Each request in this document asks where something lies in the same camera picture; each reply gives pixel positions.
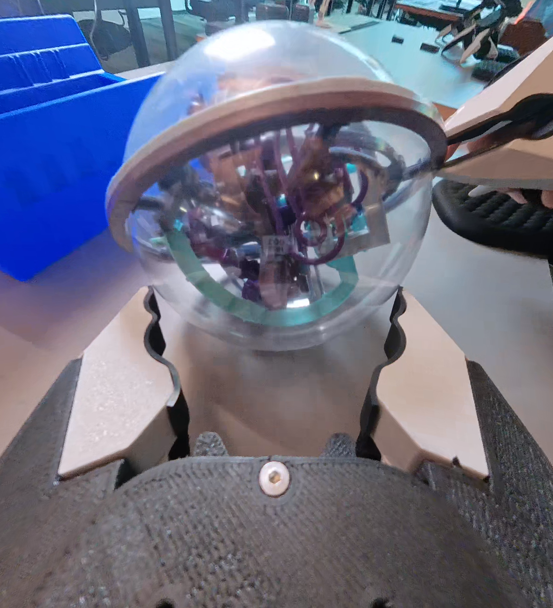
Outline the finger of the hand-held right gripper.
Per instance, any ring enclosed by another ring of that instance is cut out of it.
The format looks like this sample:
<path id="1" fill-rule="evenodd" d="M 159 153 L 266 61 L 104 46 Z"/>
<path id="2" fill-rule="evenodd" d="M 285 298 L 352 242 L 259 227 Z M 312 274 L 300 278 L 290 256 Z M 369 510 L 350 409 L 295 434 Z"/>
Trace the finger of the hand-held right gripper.
<path id="1" fill-rule="evenodd" d="M 553 188 L 553 133 L 541 139 L 469 144 L 465 155 L 447 161 L 436 175 L 489 188 Z"/>
<path id="2" fill-rule="evenodd" d="M 445 124 L 448 144 L 475 139 L 502 121 L 553 117 L 553 36 L 502 70 Z"/>

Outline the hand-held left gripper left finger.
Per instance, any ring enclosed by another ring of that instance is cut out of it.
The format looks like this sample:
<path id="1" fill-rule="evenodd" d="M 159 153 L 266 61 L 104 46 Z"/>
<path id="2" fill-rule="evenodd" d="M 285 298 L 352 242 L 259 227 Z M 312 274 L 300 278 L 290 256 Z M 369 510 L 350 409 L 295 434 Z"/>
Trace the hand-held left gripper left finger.
<path id="1" fill-rule="evenodd" d="M 176 435 L 168 408 L 181 386 L 151 344 L 159 330 L 152 288 L 140 289 L 84 350 L 58 476 L 71 479 L 117 460 L 134 473 L 166 461 Z"/>

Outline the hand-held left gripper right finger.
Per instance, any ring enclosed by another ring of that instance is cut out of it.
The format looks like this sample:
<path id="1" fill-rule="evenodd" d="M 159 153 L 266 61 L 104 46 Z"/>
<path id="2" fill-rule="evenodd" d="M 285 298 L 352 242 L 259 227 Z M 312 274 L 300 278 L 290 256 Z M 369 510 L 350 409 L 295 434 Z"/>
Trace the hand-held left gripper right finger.
<path id="1" fill-rule="evenodd" d="M 372 373 L 356 455 L 414 474 L 425 463 L 489 477 L 462 349 L 407 290 L 389 316 L 386 360 Z"/>

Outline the clear maze ball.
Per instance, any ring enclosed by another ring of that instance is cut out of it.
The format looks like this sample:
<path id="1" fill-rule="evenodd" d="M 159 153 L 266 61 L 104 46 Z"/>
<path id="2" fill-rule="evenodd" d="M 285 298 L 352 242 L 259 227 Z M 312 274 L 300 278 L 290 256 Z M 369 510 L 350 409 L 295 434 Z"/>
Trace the clear maze ball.
<path id="1" fill-rule="evenodd" d="M 249 22 L 159 76 L 106 218 L 188 323 L 254 350 L 310 348 L 402 286 L 446 148 L 435 105 L 343 35 Z"/>

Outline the black textured wrist pad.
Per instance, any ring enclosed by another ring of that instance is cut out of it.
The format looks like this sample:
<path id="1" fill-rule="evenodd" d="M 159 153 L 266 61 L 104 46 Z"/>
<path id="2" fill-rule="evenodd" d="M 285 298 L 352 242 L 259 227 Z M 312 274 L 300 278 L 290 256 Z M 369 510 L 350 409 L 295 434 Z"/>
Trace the black textured wrist pad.
<path id="1" fill-rule="evenodd" d="M 523 189 L 524 203 L 510 194 L 472 194 L 474 186 L 440 180 L 432 203 L 441 221 L 455 234 L 479 245 L 553 259 L 553 209 L 542 192 Z"/>

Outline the small dark toy robot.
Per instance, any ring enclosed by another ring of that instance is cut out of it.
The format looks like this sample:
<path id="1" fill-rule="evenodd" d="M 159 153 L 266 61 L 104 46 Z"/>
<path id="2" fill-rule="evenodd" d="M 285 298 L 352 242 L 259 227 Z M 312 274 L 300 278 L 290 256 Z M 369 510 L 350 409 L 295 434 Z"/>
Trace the small dark toy robot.
<path id="1" fill-rule="evenodd" d="M 442 55 L 462 44 L 463 51 L 457 60 L 459 65 L 470 57 L 477 60 L 495 59 L 501 34 L 521 14 L 522 9 L 521 1 L 481 1 L 443 28 L 435 42 L 447 41 L 440 47 Z"/>

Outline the orange-edged desk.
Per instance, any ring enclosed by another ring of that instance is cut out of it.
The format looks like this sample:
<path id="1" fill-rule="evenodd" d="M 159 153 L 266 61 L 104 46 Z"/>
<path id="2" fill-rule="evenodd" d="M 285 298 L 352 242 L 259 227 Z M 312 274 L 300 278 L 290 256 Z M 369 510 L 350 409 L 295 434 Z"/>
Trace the orange-edged desk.
<path id="1" fill-rule="evenodd" d="M 340 34 L 378 61 L 395 84 L 429 99 L 439 108 L 443 118 L 451 116 L 485 86 L 471 77 L 476 64 L 473 58 L 463 65 L 458 64 L 463 51 L 461 47 L 455 47 L 446 55 L 441 54 L 441 48 L 437 54 L 420 50 L 423 42 L 437 45 L 437 33 L 431 28 L 412 27 L 352 13 L 333 13 L 318 27 Z M 403 44 L 392 43 L 393 35 L 402 37 Z"/>

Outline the blue plastic bin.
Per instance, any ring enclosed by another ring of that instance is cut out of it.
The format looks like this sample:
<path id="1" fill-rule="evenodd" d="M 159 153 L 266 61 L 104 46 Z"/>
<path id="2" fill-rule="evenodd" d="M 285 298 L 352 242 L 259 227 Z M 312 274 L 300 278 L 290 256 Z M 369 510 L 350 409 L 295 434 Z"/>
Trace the blue plastic bin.
<path id="1" fill-rule="evenodd" d="M 105 193 L 160 72 L 103 70 L 69 15 L 0 19 L 0 271 L 35 277 L 107 228 Z"/>

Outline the wooden desk black legs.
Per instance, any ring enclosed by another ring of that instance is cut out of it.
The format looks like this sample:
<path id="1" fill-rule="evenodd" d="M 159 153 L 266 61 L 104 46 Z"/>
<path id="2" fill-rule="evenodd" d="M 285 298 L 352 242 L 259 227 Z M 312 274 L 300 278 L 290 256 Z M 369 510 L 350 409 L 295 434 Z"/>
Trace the wooden desk black legs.
<path id="1" fill-rule="evenodd" d="M 132 44 L 135 51 L 136 61 L 139 68 L 151 65 L 147 43 L 145 41 L 139 9 L 158 8 L 160 12 L 161 25 L 166 43 L 167 60 L 178 58 L 180 52 L 176 39 L 173 9 L 171 1 L 122 1 L 131 34 Z"/>

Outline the black office chair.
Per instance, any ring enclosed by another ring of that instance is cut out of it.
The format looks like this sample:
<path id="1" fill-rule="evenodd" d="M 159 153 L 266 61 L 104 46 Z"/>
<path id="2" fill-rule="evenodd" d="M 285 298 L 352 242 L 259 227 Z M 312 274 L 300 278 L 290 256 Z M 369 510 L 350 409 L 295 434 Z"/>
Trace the black office chair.
<path id="1" fill-rule="evenodd" d="M 101 11 L 98 11 L 92 18 L 77 21 L 87 42 L 102 61 L 109 60 L 111 56 L 133 45 L 132 36 L 125 26 L 123 14 L 119 12 L 118 15 L 120 22 L 104 19 Z"/>

